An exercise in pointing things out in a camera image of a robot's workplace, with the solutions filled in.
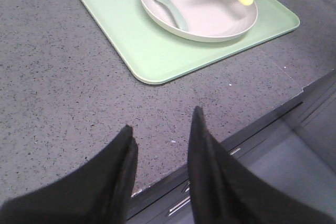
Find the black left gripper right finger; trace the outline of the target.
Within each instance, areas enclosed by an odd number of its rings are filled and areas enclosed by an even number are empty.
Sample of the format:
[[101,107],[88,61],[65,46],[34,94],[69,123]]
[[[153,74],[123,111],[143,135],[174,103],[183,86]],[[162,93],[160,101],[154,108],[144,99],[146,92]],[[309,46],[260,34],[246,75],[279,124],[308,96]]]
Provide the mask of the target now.
[[335,223],[232,157],[207,129],[199,106],[192,116],[187,169],[195,223]]

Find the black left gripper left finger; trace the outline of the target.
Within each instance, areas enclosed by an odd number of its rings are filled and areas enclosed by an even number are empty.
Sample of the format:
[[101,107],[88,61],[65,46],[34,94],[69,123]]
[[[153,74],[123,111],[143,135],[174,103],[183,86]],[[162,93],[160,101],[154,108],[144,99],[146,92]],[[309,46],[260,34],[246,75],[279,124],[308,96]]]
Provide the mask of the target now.
[[126,125],[93,159],[66,177],[1,207],[1,223],[126,223],[138,145]]

